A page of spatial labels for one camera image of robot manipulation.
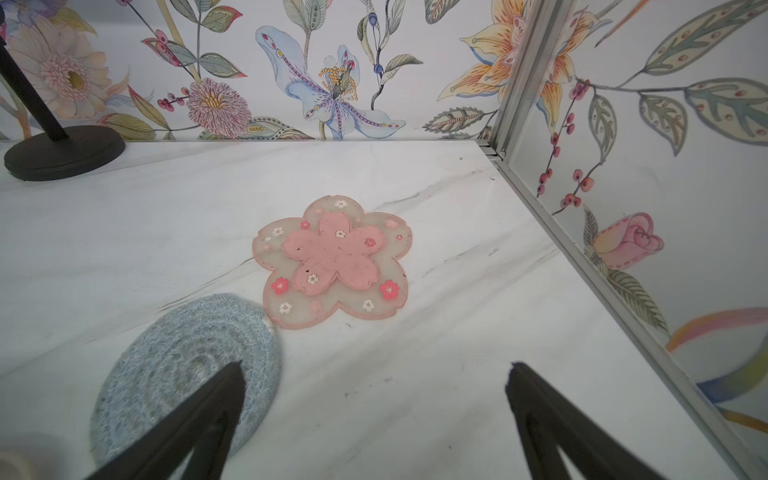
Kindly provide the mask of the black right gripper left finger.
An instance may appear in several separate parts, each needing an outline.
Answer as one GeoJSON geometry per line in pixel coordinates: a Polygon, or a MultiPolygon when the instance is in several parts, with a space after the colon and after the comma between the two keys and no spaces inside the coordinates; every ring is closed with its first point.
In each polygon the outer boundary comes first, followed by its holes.
{"type": "Polygon", "coordinates": [[[146,435],[94,472],[97,479],[219,479],[245,401],[241,365],[232,362],[146,435]]]}

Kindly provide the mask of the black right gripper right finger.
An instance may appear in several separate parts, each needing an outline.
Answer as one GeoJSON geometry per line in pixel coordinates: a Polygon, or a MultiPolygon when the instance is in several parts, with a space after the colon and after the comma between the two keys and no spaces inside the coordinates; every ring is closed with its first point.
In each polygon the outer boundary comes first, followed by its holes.
{"type": "Polygon", "coordinates": [[[505,393],[533,479],[569,479],[565,457],[586,479],[663,479],[527,364],[512,364],[505,393]]]}

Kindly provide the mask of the blue woven round coaster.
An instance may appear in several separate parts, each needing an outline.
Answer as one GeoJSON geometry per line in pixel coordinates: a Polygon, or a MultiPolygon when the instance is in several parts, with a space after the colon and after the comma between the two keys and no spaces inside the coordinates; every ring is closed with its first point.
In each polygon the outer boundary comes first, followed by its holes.
{"type": "Polygon", "coordinates": [[[254,435],[278,390],[282,351],[263,307],[215,294],[175,308],[121,354],[90,420],[91,455],[102,467],[149,432],[224,366],[237,363],[246,390],[229,453],[254,435]]]}

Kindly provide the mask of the white cup with purple outside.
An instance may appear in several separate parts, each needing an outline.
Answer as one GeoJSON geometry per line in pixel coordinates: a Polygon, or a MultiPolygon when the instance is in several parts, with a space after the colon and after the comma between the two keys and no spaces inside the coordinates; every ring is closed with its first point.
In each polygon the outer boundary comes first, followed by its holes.
{"type": "Polygon", "coordinates": [[[25,456],[11,451],[0,454],[1,480],[35,480],[34,465],[25,456]]]}

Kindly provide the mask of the pink flower silicone coaster right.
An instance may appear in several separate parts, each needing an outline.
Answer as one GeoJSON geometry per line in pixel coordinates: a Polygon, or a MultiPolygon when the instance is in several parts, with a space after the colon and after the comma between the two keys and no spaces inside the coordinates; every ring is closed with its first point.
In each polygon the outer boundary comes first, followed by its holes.
{"type": "Polygon", "coordinates": [[[363,320],[390,318],[408,299],[400,261],[412,242],[400,217],[366,212],[349,197],[322,197],[302,216],[276,220],[253,239],[253,258],[270,273],[264,309],[290,330],[319,324],[338,310],[363,320]]]}

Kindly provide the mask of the black microphone stand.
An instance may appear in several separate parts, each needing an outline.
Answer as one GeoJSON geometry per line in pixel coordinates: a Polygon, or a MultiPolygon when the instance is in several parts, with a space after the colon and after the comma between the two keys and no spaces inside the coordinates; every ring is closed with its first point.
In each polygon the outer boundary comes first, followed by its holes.
{"type": "Polygon", "coordinates": [[[11,147],[4,165],[23,181],[52,181],[81,175],[117,159],[125,150],[118,132],[105,126],[63,127],[5,48],[1,75],[38,121],[43,132],[11,147]]]}

